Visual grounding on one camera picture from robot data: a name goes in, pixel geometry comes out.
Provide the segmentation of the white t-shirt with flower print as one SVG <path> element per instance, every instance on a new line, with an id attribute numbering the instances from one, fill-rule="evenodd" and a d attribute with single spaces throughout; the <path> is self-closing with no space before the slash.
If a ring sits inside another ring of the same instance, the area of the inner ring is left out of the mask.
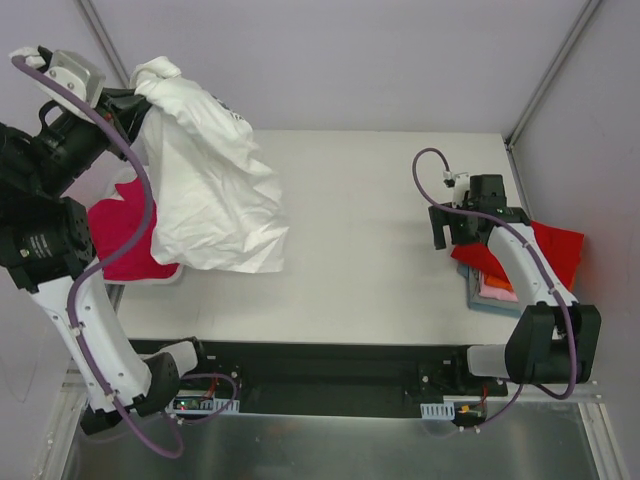
<path id="1" fill-rule="evenodd" d="M 156 206 L 154 260 L 282 271 L 289 231 L 283 191 L 250 123 L 165 56 L 138 65 L 129 85 L 150 105 L 138 138 Z"/>

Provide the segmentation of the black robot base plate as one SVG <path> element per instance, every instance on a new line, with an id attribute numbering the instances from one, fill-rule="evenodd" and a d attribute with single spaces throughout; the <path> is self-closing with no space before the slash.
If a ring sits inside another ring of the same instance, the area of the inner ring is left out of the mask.
<path id="1" fill-rule="evenodd" d="M 474 377 L 463 346 L 205 341 L 199 372 L 226 375 L 216 394 L 239 394 L 243 413 L 413 418 L 449 397 L 504 398 Z"/>

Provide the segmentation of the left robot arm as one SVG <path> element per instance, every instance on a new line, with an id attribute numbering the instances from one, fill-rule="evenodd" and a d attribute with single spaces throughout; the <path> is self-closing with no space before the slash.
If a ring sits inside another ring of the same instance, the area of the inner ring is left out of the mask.
<path id="1" fill-rule="evenodd" d="M 122 153 L 95 124 L 63 107 L 38 135 L 1 127 L 1 265 L 63 338 L 88 388 L 81 427 L 96 434 L 123 413 L 145 417 L 169 406 L 180 380 L 205 386 L 212 366 L 184 339 L 143 359 L 126 338 L 101 273 L 74 283 L 97 254 L 86 208 L 65 191 L 105 151 Z"/>

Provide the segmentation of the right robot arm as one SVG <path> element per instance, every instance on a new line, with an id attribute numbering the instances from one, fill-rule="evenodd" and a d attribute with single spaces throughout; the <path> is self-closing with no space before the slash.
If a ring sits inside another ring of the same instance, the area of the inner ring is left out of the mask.
<path id="1" fill-rule="evenodd" d="M 470 395 L 486 377 L 538 387 L 565 384 L 569 389 L 588 382 L 601 315 L 595 306 L 579 303 L 557 277 L 525 211 L 502 206 L 482 212 L 436 204 L 429 216 L 437 249 L 446 246 L 446 228 L 458 246 L 481 243 L 489 249 L 506 273 L 521 311 L 507 343 L 467 349 L 467 360 L 449 371 L 452 388 Z"/>

